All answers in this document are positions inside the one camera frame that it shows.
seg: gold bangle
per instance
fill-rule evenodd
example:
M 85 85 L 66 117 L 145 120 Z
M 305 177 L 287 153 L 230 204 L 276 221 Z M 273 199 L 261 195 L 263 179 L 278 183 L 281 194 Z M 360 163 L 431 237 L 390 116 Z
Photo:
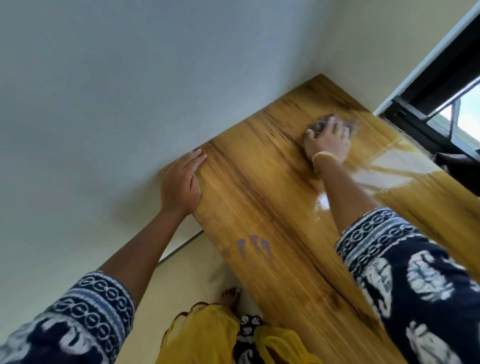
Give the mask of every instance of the gold bangle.
M 330 152 L 318 152 L 318 153 L 315 153 L 312 157 L 312 164 L 313 164 L 313 172 L 317 173 L 317 167 L 315 166 L 315 160 L 318 158 L 318 157 L 330 157 L 330 158 L 333 158 L 335 159 L 336 161 L 338 161 L 338 158 L 335 157 L 332 153 Z

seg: white wall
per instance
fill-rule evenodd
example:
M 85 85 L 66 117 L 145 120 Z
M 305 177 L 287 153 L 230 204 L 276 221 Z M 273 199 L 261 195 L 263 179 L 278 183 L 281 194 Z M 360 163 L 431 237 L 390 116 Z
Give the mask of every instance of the white wall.
M 322 70 L 334 3 L 0 2 L 0 340 L 148 221 L 162 166 Z
M 324 73 L 370 111 L 393 93 L 477 0 L 347 0 Z

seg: hand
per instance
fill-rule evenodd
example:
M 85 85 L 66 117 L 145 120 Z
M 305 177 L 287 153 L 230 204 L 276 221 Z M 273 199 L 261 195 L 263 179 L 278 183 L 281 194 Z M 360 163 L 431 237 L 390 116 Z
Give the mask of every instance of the hand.
M 312 160 L 318 152 L 329 152 L 342 163 L 347 159 L 350 149 L 349 133 L 349 129 L 343 125 L 342 121 L 331 117 L 324 130 L 316 138 L 313 130 L 307 129 L 303 139 L 305 154 L 308 159 Z
M 178 159 L 166 173 L 162 183 L 162 210 L 178 212 L 182 217 L 193 213 L 200 198 L 200 184 L 194 175 L 207 158 L 202 150 Z

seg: sleeve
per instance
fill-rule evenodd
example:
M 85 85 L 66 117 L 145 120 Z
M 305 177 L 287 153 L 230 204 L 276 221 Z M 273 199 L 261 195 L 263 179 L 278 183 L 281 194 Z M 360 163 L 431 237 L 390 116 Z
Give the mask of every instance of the sleeve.
M 389 208 L 350 226 L 336 251 L 409 363 L 478 363 L 480 286 Z
M 101 271 L 84 275 L 0 346 L 0 363 L 113 363 L 132 330 L 135 306 Z

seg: wooden board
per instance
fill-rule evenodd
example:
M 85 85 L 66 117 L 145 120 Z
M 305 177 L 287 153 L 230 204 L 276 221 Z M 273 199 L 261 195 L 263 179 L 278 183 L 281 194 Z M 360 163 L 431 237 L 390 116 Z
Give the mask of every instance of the wooden board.
M 322 182 L 301 153 L 305 126 L 328 113 L 360 123 L 346 162 L 354 179 L 480 279 L 478 199 L 324 76 L 202 146 L 194 216 L 266 319 L 295 330 L 325 363 L 403 363 L 335 253 Z M 250 244 L 253 234 L 271 256 Z

